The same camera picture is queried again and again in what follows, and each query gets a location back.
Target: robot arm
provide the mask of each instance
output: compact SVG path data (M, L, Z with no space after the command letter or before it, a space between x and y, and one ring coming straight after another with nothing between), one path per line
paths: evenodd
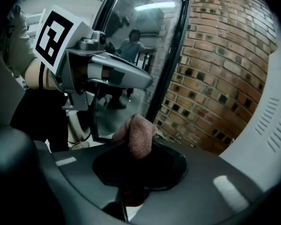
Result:
M138 89L146 89L152 84L153 78L147 72L105 52L105 43L105 34L93 31L80 18L58 6L50 10L33 51L51 70L58 89L68 94L64 109L88 110L101 84ZM77 82L73 68L81 64L93 72ZM108 77L102 78L103 68L109 70ZM92 91L83 89L82 84L89 82L94 84Z

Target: fluorescent light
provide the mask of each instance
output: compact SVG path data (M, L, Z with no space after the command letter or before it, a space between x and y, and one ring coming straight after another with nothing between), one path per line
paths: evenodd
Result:
M174 2L156 2L156 3L141 5L141 6L135 7L134 9L136 11L142 11L142 10L148 10L148 9L154 9L154 8L174 8L175 6L176 6L176 4Z

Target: brown towel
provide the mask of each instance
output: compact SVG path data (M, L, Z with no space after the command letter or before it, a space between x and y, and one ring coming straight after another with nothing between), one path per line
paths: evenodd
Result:
M128 147L136 160L145 158L152 150L152 137L156 134L156 126L139 114L130 117L126 123L112 136L113 141L126 139Z

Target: curved brick wall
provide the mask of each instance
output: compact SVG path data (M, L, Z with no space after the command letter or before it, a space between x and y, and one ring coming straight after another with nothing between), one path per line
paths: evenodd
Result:
M260 100L273 21L264 0L192 0L187 30L155 123L170 140L220 154Z

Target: mirror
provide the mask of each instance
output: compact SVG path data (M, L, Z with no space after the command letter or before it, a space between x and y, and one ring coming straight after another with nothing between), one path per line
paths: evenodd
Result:
M105 25L106 51L154 77L154 84L147 91L151 98L164 66L162 61L170 49L181 6L181 0L116 0ZM143 90L107 87L106 91L106 95L96 101L95 114L99 137L111 138L133 114L145 117L150 102L145 101Z

